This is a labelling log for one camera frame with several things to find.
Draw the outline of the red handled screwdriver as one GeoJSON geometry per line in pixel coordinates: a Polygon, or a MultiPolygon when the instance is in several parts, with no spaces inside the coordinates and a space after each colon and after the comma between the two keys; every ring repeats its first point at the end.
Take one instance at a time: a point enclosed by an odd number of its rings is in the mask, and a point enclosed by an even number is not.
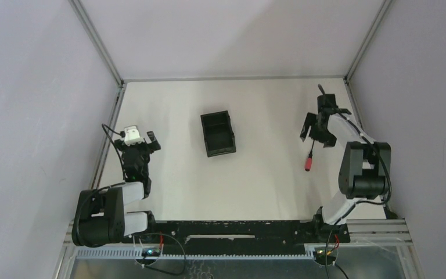
{"type": "Polygon", "coordinates": [[[312,145],[304,165],[304,170],[307,172],[309,172],[312,168],[314,145],[315,145],[315,140],[312,140],[312,145]]]}

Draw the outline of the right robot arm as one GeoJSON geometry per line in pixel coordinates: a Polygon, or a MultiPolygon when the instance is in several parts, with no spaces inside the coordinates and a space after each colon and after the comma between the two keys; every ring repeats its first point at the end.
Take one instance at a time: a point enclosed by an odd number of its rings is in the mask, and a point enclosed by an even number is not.
{"type": "Polygon", "coordinates": [[[336,227],[346,223],[361,204],[384,205],[392,194],[390,178],[391,146],[378,142],[352,119],[352,113],[340,108],[333,94],[317,97],[317,112],[307,113],[300,133],[325,148],[343,150],[337,177],[339,190],[322,205],[313,218],[312,233],[321,242],[330,240],[336,227]]]}

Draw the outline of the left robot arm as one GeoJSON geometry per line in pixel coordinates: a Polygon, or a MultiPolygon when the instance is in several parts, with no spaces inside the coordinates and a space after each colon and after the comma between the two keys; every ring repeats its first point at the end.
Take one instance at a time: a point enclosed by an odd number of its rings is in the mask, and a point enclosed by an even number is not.
{"type": "Polygon", "coordinates": [[[161,146],[154,132],[147,133],[150,142],[139,135],[135,126],[125,128],[123,137],[114,141],[120,153],[123,181],[103,188],[81,191],[73,221],[74,245],[97,248],[120,243],[135,234],[152,242],[159,233],[151,211],[127,212],[126,207],[149,197],[150,156],[161,146]]]}

